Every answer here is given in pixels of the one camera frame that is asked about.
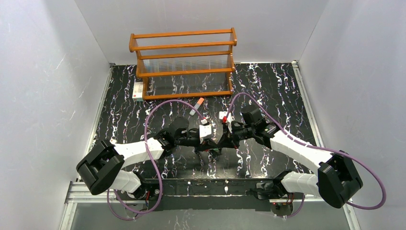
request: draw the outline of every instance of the black marble table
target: black marble table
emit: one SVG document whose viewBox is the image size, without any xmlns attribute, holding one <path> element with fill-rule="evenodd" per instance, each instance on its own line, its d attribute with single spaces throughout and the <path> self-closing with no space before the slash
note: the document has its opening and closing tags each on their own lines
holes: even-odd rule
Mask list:
<svg viewBox="0 0 406 230">
<path fill-rule="evenodd" d="M 149 112 L 163 100 L 136 102 L 132 100 L 136 66 L 114 66 L 113 75 L 104 101 L 103 110 L 94 136 L 94 143 L 108 139 L 116 143 L 144 140 L 144 122 Z M 215 76 L 196 79 L 166 77 L 173 93 L 187 92 L 197 85 L 210 85 Z M 315 144 L 293 68 L 290 63 L 236 64 L 232 73 L 234 95 L 246 92 L 276 118 L 285 129 L 295 136 Z M 195 105 L 199 98 L 182 99 Z M 218 119 L 220 111 L 226 111 L 231 96 L 206 97 L 199 111 L 213 124 L 215 140 L 221 137 L 222 126 Z M 251 104 L 249 98 L 238 98 L 232 111 L 235 120 L 241 121 L 241 107 Z M 198 115 L 190 116 L 190 109 L 179 103 L 169 103 L 159 108 L 150 120 L 149 136 L 167 127 L 177 116 L 190 121 L 189 128 L 198 127 Z M 158 161 L 162 178 L 207 179 L 258 179 L 274 178 L 286 169 L 309 172 L 296 160 L 280 152 L 257 144 L 253 139 L 242 141 L 238 150 L 223 149 L 222 155 L 213 159 L 208 152 L 197 155 L 192 147 L 178 147 L 169 157 Z M 138 163 L 128 170 L 138 171 L 145 178 L 156 178 L 150 161 Z"/>
</svg>

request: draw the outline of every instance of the white box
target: white box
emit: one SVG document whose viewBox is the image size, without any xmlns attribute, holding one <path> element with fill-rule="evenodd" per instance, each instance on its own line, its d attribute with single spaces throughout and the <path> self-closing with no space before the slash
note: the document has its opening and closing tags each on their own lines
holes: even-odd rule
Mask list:
<svg viewBox="0 0 406 230">
<path fill-rule="evenodd" d="M 142 99 L 142 90 L 144 88 L 144 84 L 142 82 L 135 82 L 134 83 L 134 90 L 133 90 L 133 100 L 134 102 L 143 102 Z"/>
</svg>

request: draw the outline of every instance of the metal frame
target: metal frame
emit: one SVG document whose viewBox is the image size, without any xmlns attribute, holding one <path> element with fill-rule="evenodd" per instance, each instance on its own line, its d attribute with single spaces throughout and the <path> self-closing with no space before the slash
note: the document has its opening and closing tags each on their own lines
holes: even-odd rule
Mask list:
<svg viewBox="0 0 406 230">
<path fill-rule="evenodd" d="M 297 61 L 292 62 L 292 67 L 293 67 L 293 70 L 295 73 L 295 78 L 296 78 L 298 86 L 299 86 L 299 90 L 302 95 L 302 99 L 303 99 L 304 106 L 305 106 L 305 109 L 306 109 L 306 112 L 308 115 L 308 119 L 310 121 L 313 135 L 316 140 L 316 144 L 318 146 L 323 147 L 324 144 L 323 144 L 323 141 L 320 136 L 320 132 L 319 132 L 319 129 L 318 129 L 318 126 L 317 126 L 317 123 L 316 123 L 316 120 L 315 120 L 315 117 L 313 114 L 312 107 L 310 106 L 310 102 L 307 97 L 305 85 L 303 83 L 302 75 L 300 74 L 300 70 L 299 70 Z M 91 137 L 89 139 L 88 148 L 87 148 L 88 150 L 90 149 L 90 147 L 93 143 L 94 133 L 96 131 L 96 127 L 97 127 L 98 121 L 100 119 L 100 111 L 103 107 L 104 99 L 106 97 L 106 93 L 107 93 L 108 86 L 110 84 L 111 77 L 112 77 L 112 69 L 110 70 L 110 75 L 107 79 L 106 86 L 104 88 L 103 96 L 102 96 L 101 103 L 100 103 L 99 109 L 98 109 L 98 114 L 97 114 L 93 129 L 92 129 Z M 63 217 L 62 217 L 62 221 L 61 221 L 59 229 L 60 230 L 70 230 L 71 229 L 73 219 L 75 216 L 75 212 L 76 212 L 77 203 L 107 203 L 106 196 L 107 196 L 107 192 L 104 192 L 100 195 L 92 195 L 83 182 L 70 183 L 66 202 L 65 202 Z M 118 201 L 115 200 L 115 195 L 112 192 L 112 190 L 110 190 L 110 202 L 118 203 Z M 143 203 L 143 201 L 132 201 L 132 202 Z M 274 202 L 275 203 L 286 202 L 286 200 L 285 199 L 270 200 L 270 203 L 274 203 Z M 314 197 L 313 195 L 306 195 L 305 202 L 324 202 L 324 200 L 319 197 Z M 345 204 L 343 206 L 343 209 L 344 209 L 344 213 L 346 215 L 347 222 L 348 222 L 350 229 L 351 230 L 361 230 L 357 217 L 354 212 L 354 208 L 352 206 Z"/>
<path fill-rule="evenodd" d="M 307 116 L 310 121 L 310 125 L 312 127 L 313 135 L 315 136 L 316 145 L 320 147 L 324 147 L 323 140 L 321 139 L 320 131 L 318 130 L 318 126 L 315 120 L 315 115 L 313 114 L 312 106 L 310 105 L 309 98 L 307 97 L 307 92 L 305 89 L 305 84 L 303 83 L 302 75 L 300 74 L 299 66 L 297 61 L 292 62 L 292 67 L 294 71 L 294 75 L 296 77 L 296 81 L 299 85 L 300 94 L 302 95 L 303 103 L 307 112 Z M 345 216 L 347 217 L 348 225 L 351 230 L 360 230 L 360 224 L 358 223 L 358 219 L 355 215 L 354 208 L 350 205 L 345 204 L 343 206 Z"/>
</svg>

